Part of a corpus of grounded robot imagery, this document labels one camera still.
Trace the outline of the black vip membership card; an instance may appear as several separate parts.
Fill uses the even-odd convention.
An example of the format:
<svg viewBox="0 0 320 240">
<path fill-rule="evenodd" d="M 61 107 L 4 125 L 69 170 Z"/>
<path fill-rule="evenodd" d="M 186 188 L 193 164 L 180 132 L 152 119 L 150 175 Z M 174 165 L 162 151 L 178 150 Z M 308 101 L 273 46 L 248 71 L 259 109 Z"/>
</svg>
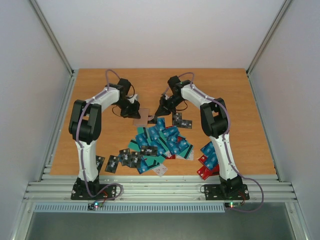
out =
<svg viewBox="0 0 320 240">
<path fill-rule="evenodd" d="M 142 145 L 140 149 L 140 154 L 143 156 L 158 156 L 158 147 L 157 146 L 145 146 Z"/>
</svg>

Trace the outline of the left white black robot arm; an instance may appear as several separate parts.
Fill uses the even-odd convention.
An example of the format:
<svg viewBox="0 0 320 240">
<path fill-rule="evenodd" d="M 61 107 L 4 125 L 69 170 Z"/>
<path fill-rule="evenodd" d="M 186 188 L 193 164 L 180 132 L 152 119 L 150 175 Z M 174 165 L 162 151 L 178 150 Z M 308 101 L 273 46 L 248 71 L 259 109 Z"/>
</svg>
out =
<svg viewBox="0 0 320 240">
<path fill-rule="evenodd" d="M 102 130 L 102 113 L 110 106 L 120 108 L 122 118 L 140 119 L 138 95 L 128 96 L 132 84 L 120 78 L 97 95 L 73 104 L 68 131 L 78 151 L 79 173 L 71 191 L 73 200 L 96 199 L 110 187 L 100 184 L 96 163 L 96 142 Z"/>
</svg>

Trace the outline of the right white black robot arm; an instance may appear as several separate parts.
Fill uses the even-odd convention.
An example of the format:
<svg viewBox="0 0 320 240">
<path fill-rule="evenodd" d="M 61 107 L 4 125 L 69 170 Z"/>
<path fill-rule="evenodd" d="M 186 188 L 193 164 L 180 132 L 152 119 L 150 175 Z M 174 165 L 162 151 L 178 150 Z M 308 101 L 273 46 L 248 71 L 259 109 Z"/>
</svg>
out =
<svg viewBox="0 0 320 240">
<path fill-rule="evenodd" d="M 230 116 L 222 98 L 213 98 L 199 90 L 190 80 L 181 81 L 173 76 L 167 81 L 172 96 L 162 94 L 157 117 L 175 113 L 183 101 L 189 101 L 200 110 L 201 127 L 213 143 L 219 165 L 218 196 L 231 199 L 243 187 L 243 178 L 235 165 L 230 145 Z"/>
</svg>

